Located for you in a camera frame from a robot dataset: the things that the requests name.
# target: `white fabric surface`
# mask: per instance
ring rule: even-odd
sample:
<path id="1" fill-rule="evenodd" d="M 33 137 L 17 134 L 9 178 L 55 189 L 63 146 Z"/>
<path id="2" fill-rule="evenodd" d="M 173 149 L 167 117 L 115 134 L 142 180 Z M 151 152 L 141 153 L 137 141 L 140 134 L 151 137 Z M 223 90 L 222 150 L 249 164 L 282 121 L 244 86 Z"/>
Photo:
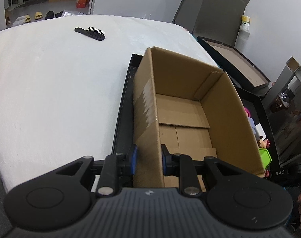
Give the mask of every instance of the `white fabric surface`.
<path id="1" fill-rule="evenodd" d="M 74 32 L 94 26 L 96 41 Z M 132 53 L 162 47 L 215 62 L 182 27 L 88 15 L 0 32 L 0 174 L 6 191 L 61 165 L 111 152 Z"/>

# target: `slipper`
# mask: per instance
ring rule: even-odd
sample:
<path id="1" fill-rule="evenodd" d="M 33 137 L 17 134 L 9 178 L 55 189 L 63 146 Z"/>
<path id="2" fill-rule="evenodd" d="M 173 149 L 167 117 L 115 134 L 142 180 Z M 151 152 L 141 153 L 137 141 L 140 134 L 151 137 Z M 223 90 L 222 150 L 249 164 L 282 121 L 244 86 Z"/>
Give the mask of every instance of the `slipper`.
<path id="1" fill-rule="evenodd" d="M 60 18 L 62 16 L 62 14 L 64 13 L 64 11 L 61 11 L 59 13 L 55 14 L 55 18 Z"/>
<path id="2" fill-rule="evenodd" d="M 28 22 L 30 22 L 31 21 L 31 17 L 27 14 L 27 15 L 25 15 L 25 22 L 26 23 L 28 23 Z"/>
<path id="3" fill-rule="evenodd" d="M 45 20 L 54 19 L 54 18 L 55 18 L 55 16 L 53 15 L 53 11 L 47 12 Z"/>
<path id="4" fill-rule="evenodd" d="M 35 20 L 39 20 L 43 17 L 43 14 L 41 12 L 36 12 L 35 13 Z"/>

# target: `grey ribbed panel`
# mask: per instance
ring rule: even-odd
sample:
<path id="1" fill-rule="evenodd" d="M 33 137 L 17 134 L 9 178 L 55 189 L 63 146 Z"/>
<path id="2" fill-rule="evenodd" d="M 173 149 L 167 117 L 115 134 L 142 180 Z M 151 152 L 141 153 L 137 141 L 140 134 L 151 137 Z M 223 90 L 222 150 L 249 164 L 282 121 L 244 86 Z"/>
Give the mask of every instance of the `grey ribbed panel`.
<path id="1" fill-rule="evenodd" d="M 125 188 L 97 201 L 91 212 L 65 229 L 35 233 L 19 228 L 10 238 L 292 238 L 280 227 L 263 232 L 236 230 L 218 222 L 198 199 L 177 189 Z"/>

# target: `yellow slipper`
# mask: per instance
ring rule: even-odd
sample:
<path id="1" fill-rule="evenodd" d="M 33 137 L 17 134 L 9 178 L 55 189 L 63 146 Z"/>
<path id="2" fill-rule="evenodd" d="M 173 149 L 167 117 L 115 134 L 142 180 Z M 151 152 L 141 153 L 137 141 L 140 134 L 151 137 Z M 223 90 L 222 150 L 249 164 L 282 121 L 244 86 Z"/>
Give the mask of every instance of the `yellow slipper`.
<path id="1" fill-rule="evenodd" d="M 27 15 L 25 15 L 25 22 L 26 23 L 28 23 L 28 22 L 30 22 L 31 21 L 31 17 L 27 14 Z"/>
<path id="2" fill-rule="evenodd" d="M 36 12 L 35 13 L 35 20 L 39 20 L 43 17 L 43 14 L 41 12 Z"/>

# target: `black hairbrush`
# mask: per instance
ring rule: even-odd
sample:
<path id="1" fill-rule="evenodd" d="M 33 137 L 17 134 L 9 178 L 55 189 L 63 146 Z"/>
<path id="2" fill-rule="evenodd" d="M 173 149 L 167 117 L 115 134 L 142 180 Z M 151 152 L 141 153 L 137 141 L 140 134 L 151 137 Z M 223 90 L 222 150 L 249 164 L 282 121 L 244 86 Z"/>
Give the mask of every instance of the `black hairbrush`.
<path id="1" fill-rule="evenodd" d="M 83 28 L 75 28 L 74 31 L 78 32 L 78 33 L 81 33 L 83 35 L 86 35 L 88 37 L 91 37 L 95 40 L 102 41 L 102 40 L 105 39 L 104 31 L 99 30 L 99 29 L 94 28 L 94 27 L 90 27 L 90 28 L 88 28 L 88 30 L 85 30 Z"/>

